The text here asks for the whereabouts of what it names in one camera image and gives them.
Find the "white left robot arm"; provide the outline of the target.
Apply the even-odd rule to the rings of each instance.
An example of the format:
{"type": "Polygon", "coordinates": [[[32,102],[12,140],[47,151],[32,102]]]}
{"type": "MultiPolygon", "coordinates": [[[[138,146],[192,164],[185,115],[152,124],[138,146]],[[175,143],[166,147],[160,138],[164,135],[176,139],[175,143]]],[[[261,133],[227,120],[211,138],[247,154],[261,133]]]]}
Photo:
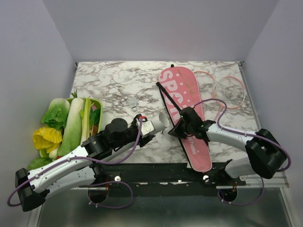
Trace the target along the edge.
{"type": "Polygon", "coordinates": [[[90,136],[77,148],[56,161],[33,170],[19,169],[15,175],[15,191],[23,212],[32,211],[45,203],[52,195],[79,186],[109,187],[112,184],[127,186],[119,175],[110,177],[102,165],[117,165],[113,158],[137,146],[143,147],[157,133],[169,126],[165,115],[152,120],[137,115],[128,124],[115,118],[96,135],[90,136]]]}

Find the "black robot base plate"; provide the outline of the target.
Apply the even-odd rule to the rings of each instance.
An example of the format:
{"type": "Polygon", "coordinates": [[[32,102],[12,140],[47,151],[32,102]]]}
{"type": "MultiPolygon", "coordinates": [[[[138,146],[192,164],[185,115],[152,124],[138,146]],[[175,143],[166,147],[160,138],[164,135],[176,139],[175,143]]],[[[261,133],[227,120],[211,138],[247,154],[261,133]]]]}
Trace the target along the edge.
{"type": "Polygon", "coordinates": [[[216,196],[217,187],[231,189],[245,186],[240,178],[232,179],[225,172],[225,162],[215,163],[206,173],[188,168],[185,163],[93,164],[93,184],[105,183],[110,197],[126,197],[129,190],[113,183],[116,176],[127,183],[134,196],[216,196]]]}

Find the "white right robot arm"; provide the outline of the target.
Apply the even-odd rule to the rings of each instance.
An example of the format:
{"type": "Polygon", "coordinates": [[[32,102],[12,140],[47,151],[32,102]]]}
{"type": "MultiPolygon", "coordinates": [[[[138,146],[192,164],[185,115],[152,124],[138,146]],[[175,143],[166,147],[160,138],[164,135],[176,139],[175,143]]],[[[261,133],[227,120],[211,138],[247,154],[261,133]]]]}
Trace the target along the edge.
{"type": "Polygon", "coordinates": [[[194,136],[205,143],[219,142],[245,151],[246,158],[228,161],[224,170],[218,173],[218,181],[223,185],[229,185],[243,175],[271,179],[281,171],[285,161],[290,161],[289,155],[268,130],[246,132],[225,128],[212,120],[203,121],[192,107],[180,111],[180,119],[169,135],[178,139],[194,136]]]}

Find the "white feather shuttlecock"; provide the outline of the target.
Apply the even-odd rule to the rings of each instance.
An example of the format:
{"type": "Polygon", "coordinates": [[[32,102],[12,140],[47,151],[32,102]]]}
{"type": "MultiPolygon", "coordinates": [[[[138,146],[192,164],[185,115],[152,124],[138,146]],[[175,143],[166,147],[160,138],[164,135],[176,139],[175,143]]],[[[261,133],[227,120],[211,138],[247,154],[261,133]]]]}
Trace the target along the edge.
{"type": "Polygon", "coordinates": [[[131,97],[128,99],[128,104],[131,107],[133,112],[137,111],[137,98],[136,97],[131,97]]]}

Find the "white shuttlecock tube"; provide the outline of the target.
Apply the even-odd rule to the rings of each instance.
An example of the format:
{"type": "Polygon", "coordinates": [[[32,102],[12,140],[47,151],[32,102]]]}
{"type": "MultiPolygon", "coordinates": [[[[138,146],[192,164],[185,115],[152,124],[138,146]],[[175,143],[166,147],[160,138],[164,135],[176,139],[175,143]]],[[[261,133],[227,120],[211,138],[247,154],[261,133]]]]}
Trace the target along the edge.
{"type": "MultiPolygon", "coordinates": [[[[166,129],[169,127],[170,122],[165,114],[160,113],[158,116],[151,119],[151,122],[154,126],[154,131],[150,135],[156,135],[158,132],[166,129]]],[[[116,158],[117,156],[128,152],[134,147],[135,142],[131,142],[126,144],[125,146],[119,148],[117,151],[112,151],[112,154],[104,159],[104,161],[111,161],[112,159],[116,158]]]]}

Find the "pink racket bag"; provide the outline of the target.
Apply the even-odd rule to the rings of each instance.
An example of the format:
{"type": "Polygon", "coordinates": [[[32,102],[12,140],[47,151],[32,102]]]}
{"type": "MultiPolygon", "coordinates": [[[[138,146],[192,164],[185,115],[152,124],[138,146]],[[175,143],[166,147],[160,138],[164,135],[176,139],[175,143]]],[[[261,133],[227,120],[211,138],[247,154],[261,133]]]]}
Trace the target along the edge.
{"type": "MultiPolygon", "coordinates": [[[[201,101],[197,79],[188,68],[177,66],[164,69],[158,76],[158,82],[180,109],[193,107],[201,101]]],[[[189,134],[179,142],[192,169],[205,173],[212,168],[209,148],[203,140],[189,134]]]]}

